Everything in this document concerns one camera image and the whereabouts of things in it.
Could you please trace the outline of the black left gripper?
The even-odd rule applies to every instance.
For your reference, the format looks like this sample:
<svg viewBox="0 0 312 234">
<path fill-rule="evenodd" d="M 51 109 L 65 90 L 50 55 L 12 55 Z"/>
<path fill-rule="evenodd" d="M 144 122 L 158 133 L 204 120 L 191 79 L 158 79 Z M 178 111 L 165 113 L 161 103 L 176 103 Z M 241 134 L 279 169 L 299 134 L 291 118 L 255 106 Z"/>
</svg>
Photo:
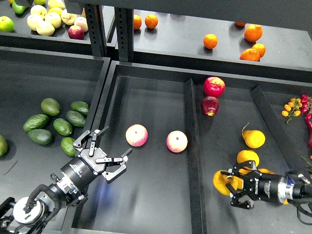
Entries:
<svg viewBox="0 0 312 234">
<path fill-rule="evenodd" d="M 120 157 L 108 157 L 100 148 L 96 148 L 98 140 L 109 131 L 109 126 L 93 132 L 86 130 L 73 143 L 80 156 L 74 157 L 61 168 L 79 190 L 85 189 L 98 175 L 102 175 L 107 183 L 112 183 L 127 170 L 128 156 L 133 149 L 129 148 Z M 91 140 L 89 148 L 83 144 Z"/>
</svg>

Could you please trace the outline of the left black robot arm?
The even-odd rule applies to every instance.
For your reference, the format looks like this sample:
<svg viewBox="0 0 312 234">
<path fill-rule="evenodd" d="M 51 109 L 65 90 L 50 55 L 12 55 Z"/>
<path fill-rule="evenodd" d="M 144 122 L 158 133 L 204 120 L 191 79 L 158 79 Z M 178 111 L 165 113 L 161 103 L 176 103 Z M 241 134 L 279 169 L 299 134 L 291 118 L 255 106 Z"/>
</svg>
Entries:
<svg viewBox="0 0 312 234">
<path fill-rule="evenodd" d="M 26 227 L 29 234 L 40 234 L 61 209 L 85 203 L 87 187 L 98 176 L 111 183 L 126 172 L 131 148 L 120 157 L 109 157 L 97 146 L 97 141 L 108 129 L 87 130 L 73 142 L 78 154 L 62 167 L 62 178 L 51 174 L 53 184 L 41 184 L 19 201 L 7 198 L 0 206 L 0 232 L 18 234 Z M 18 226 L 10 231 L 8 227 L 13 221 Z"/>
</svg>

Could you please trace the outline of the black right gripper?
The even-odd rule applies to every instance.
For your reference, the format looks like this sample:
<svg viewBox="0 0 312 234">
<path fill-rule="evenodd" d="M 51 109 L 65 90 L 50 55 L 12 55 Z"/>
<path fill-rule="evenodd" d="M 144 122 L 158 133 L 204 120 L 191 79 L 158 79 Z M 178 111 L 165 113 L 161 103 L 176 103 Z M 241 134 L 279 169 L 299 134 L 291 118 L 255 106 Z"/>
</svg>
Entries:
<svg viewBox="0 0 312 234">
<path fill-rule="evenodd" d="M 232 198 L 230 204 L 233 207 L 250 210 L 254 207 L 253 201 L 285 202 L 289 199 L 289 185 L 286 178 L 257 171 L 254 160 L 237 163 L 228 171 L 220 172 L 221 182 L 233 182 L 237 181 L 237 178 L 244 181 L 242 186 L 235 189 L 230 183 L 226 184 Z M 242 200 L 246 196 L 253 201 Z"/>
</svg>

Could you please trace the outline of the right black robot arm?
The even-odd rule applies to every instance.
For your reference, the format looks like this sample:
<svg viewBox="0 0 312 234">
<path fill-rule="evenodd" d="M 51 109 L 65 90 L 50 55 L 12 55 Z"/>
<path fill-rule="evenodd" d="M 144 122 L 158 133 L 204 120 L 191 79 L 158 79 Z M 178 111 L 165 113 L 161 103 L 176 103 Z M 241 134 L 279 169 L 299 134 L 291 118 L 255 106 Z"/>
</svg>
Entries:
<svg viewBox="0 0 312 234">
<path fill-rule="evenodd" d="M 222 183 L 229 191 L 231 206 L 250 210 L 255 201 L 264 201 L 275 205 L 285 202 L 296 208 L 298 220 L 301 216 L 311 217 L 311 211 L 303 205 L 312 206 L 312 184 L 298 171 L 288 171 L 285 175 L 261 172 L 254 160 L 247 160 L 234 165 L 227 171 L 220 171 Z"/>
</svg>

